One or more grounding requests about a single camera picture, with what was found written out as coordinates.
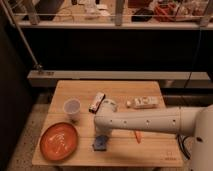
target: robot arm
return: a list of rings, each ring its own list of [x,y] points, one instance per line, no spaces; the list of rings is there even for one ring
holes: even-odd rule
[[[213,169],[213,106],[147,109],[139,112],[115,113],[113,100],[102,102],[94,123],[98,135],[112,129],[142,130],[195,136],[190,171]]]

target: orange carrot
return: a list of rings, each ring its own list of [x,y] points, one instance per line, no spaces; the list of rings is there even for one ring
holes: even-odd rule
[[[141,132],[140,131],[134,131],[134,134],[135,134],[135,138],[136,138],[138,144],[140,144],[141,143],[141,138],[142,138]]]

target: white cup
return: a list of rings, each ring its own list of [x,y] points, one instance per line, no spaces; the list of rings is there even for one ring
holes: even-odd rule
[[[78,99],[69,99],[64,103],[63,110],[70,120],[76,122],[80,118],[80,106]]]

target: orange plate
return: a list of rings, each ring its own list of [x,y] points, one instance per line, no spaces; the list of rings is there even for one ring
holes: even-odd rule
[[[78,144],[76,129],[68,123],[50,126],[41,137],[40,150],[51,161],[59,161],[73,153]]]

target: floor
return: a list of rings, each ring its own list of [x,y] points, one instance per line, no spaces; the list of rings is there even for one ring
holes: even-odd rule
[[[165,97],[167,103],[172,102],[169,100],[169,96]],[[178,103],[182,103],[183,97],[179,97],[176,100],[179,100]],[[55,171],[58,168],[47,167],[47,166],[33,166],[31,163],[33,152],[36,146],[36,143],[39,138],[42,124],[44,122],[45,116],[49,108],[49,102],[46,94],[41,94],[37,103],[33,106],[32,112],[29,115],[28,121],[25,125],[25,128],[22,132],[20,140],[15,149],[14,155],[11,158],[11,161],[8,165],[7,171]],[[190,149],[192,144],[192,139],[187,142],[187,147]],[[184,166],[182,168],[161,168],[160,171],[187,171],[188,161],[184,158]],[[157,170],[153,168],[101,168],[101,167],[65,167],[64,171],[110,171],[110,170],[131,170],[131,171],[152,171]]]

